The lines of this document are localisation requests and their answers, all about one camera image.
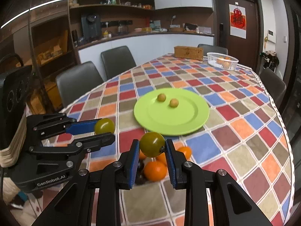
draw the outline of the green tomato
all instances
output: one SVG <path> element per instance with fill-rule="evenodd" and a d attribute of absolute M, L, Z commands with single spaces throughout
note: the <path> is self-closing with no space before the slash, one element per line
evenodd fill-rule
<path fill-rule="evenodd" d="M 95 134 L 101 133 L 114 133 L 115 132 L 115 125 L 114 122 L 109 118 L 103 118 L 96 122 L 94 126 Z"/>
<path fill-rule="evenodd" d="M 154 158 L 162 153 L 161 148 L 165 147 L 165 139 L 159 133 L 148 132 L 142 136 L 139 146 L 143 154 Z"/>

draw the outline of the colorful tablecloth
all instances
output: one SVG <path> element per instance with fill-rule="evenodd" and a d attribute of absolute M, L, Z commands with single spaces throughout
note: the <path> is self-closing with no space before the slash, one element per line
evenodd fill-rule
<path fill-rule="evenodd" d="M 65 112 L 79 121 L 109 117 L 116 124 L 116 142 L 87 155 L 81 168 L 103 169 L 129 150 L 132 140 L 146 132 L 133 115 L 136 101 L 154 89 L 166 87 L 193 91 L 210 107 L 209 119 L 202 128 L 190 135 L 172 137 L 176 148 L 189 146 L 192 161 L 204 169 L 228 171 L 273 225 L 283 225 L 290 216 L 294 194 L 291 147 L 272 98 L 259 77 L 244 66 L 222 70 L 206 61 L 168 54 L 93 89 Z M 73 139 L 92 134 L 62 134 L 51 138 L 50 145 L 66 146 Z M 60 188 L 44 191 L 44 208 Z M 120 198 L 123 225 L 183 225 L 185 191 L 174 190 L 168 175 L 161 182 L 122 191 Z M 213 225 L 209 194 L 208 203 Z"/>

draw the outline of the door handle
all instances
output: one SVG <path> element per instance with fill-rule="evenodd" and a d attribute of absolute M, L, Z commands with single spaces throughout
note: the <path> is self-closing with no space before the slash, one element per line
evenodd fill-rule
<path fill-rule="evenodd" d="M 221 44 L 223 32 L 224 32 L 224 24 L 220 23 L 219 24 L 219 44 Z"/>
<path fill-rule="evenodd" d="M 220 23 L 219 24 L 219 32 L 223 32 L 224 31 L 224 24 Z"/>

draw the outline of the dark gray chair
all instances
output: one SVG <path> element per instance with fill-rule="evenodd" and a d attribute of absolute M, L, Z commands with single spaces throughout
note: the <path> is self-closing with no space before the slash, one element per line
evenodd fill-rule
<path fill-rule="evenodd" d="M 286 85 L 272 70 L 266 68 L 263 70 L 259 77 L 267 89 L 268 93 L 273 98 L 277 108 L 279 108 L 283 96 L 285 94 Z"/>
<path fill-rule="evenodd" d="M 136 66 L 131 51 L 127 46 L 109 49 L 102 52 L 100 56 L 108 80 Z"/>
<path fill-rule="evenodd" d="M 206 44 L 199 44 L 198 47 L 204 49 L 204 56 L 207 56 L 207 53 L 222 53 L 228 55 L 228 49 L 225 47 L 211 46 Z"/>
<path fill-rule="evenodd" d="M 102 84 L 103 79 L 95 65 L 88 61 L 60 73 L 56 77 L 56 83 L 63 106 L 66 107 L 86 92 Z"/>

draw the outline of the countertop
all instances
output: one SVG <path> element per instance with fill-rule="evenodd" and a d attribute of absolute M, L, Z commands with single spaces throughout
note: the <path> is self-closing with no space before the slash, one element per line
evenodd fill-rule
<path fill-rule="evenodd" d="M 144 36 L 144 35 L 157 35 L 157 34 L 190 34 L 190 35 L 202 35 L 202 36 L 209 36 L 209 37 L 214 37 L 214 34 L 197 34 L 197 33 L 193 33 L 193 32 L 134 32 L 134 33 L 129 33 L 126 35 L 121 35 L 121 36 L 114 36 L 112 38 L 109 39 L 101 39 L 101 40 L 95 40 L 93 42 L 89 42 L 87 44 L 81 45 L 76 47 L 75 49 L 77 50 L 81 50 L 93 45 L 97 45 L 100 43 L 104 43 L 104 42 L 108 42 L 108 41 L 112 41 L 112 40 L 118 40 L 118 39 L 123 39 L 123 38 L 128 38 L 128 37 L 134 37 L 134 36 Z"/>

